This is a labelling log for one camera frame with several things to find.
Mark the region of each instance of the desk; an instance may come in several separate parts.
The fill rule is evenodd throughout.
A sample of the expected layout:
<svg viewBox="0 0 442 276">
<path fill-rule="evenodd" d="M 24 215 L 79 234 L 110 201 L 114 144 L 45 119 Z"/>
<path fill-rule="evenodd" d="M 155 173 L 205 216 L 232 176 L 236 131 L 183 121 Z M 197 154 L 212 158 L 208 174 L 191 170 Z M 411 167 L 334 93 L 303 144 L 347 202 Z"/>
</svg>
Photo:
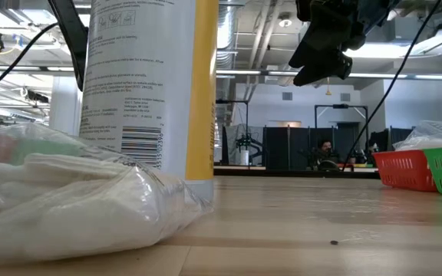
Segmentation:
<svg viewBox="0 0 442 276">
<path fill-rule="evenodd" d="M 264 166 L 214 166 L 214 169 L 256 169 L 266 170 Z"/>
<path fill-rule="evenodd" d="M 0 268 L 0 276 L 442 275 L 436 193 L 379 180 L 217 177 L 214 205 L 151 248 Z"/>
</svg>

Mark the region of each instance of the plastic bag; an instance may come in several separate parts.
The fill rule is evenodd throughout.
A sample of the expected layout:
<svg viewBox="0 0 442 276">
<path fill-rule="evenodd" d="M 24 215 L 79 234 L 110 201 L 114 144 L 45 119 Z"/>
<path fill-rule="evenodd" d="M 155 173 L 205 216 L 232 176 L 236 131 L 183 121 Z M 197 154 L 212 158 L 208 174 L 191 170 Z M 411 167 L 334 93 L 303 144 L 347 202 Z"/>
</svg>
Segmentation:
<svg viewBox="0 0 442 276">
<path fill-rule="evenodd" d="M 119 153 L 32 123 L 0 129 L 0 264 L 150 246 L 210 209 Z"/>
<path fill-rule="evenodd" d="M 396 150 L 423 150 L 442 147 L 442 122 L 421 121 L 405 141 L 395 143 Z"/>
</svg>

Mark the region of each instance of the spray can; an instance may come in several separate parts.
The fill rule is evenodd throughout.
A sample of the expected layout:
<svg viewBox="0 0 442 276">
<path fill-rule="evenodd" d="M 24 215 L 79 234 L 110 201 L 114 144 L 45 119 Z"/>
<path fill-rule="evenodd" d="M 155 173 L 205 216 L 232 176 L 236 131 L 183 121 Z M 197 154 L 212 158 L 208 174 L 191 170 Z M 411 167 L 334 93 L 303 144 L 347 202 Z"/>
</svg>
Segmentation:
<svg viewBox="0 0 442 276">
<path fill-rule="evenodd" d="M 213 197 L 218 1 L 93 0 L 80 137 Z"/>
</svg>

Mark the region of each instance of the ventilation duct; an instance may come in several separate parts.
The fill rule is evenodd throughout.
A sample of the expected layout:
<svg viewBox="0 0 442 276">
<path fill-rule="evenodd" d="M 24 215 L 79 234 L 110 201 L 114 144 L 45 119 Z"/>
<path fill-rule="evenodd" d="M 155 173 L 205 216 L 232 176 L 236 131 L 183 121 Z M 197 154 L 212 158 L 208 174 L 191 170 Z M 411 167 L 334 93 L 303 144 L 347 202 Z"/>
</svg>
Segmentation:
<svg viewBox="0 0 442 276">
<path fill-rule="evenodd" d="M 350 103 L 351 102 L 351 94 L 350 93 L 341 93 L 341 102 Z"/>
<path fill-rule="evenodd" d="M 292 100 L 292 92 L 282 92 L 282 100 Z"/>
<path fill-rule="evenodd" d="M 232 49 L 235 44 L 235 18 L 235 7 L 219 7 L 218 53 L 216 57 L 216 67 L 218 69 L 233 69 Z M 228 98 L 230 81 L 229 78 L 216 80 L 216 99 Z"/>
</svg>

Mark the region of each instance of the white wall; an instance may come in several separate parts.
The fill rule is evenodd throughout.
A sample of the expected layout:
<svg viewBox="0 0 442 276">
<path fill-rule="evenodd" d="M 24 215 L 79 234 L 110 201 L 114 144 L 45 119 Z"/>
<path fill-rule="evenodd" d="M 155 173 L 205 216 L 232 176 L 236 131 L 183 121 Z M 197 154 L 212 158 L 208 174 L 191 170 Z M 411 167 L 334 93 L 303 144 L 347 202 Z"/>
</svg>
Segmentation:
<svg viewBox="0 0 442 276">
<path fill-rule="evenodd" d="M 359 91 L 353 86 L 331 85 L 331 96 L 325 95 L 327 86 L 319 88 L 313 86 L 305 87 L 281 87 L 279 85 L 260 84 L 249 105 L 249 125 L 253 127 L 263 127 L 269 125 L 270 121 L 298 121 L 304 127 L 315 125 L 315 105 L 316 104 L 342 104 L 341 93 L 350 93 L 351 102 L 345 104 L 359 105 L 361 96 Z M 242 99 L 245 93 L 245 85 L 237 84 L 237 97 Z M 293 100 L 282 100 L 282 92 L 292 92 Z M 245 104 L 238 103 L 235 114 L 235 124 L 244 122 L 246 115 Z M 318 127 L 335 126 L 336 122 L 363 122 L 362 117 L 353 109 L 333 110 L 328 109 L 319 119 Z"/>
<path fill-rule="evenodd" d="M 383 81 L 377 80 L 373 84 L 368 85 L 361 90 L 361 104 L 368 106 L 369 116 L 376 108 L 381 98 L 384 95 Z M 387 103 L 384 103 L 380 110 L 374 115 L 373 120 L 369 123 L 369 133 L 381 132 L 386 128 L 385 107 Z"/>
<path fill-rule="evenodd" d="M 422 120 L 442 121 L 442 81 L 397 81 L 386 101 L 387 127 L 411 128 Z"/>
</svg>

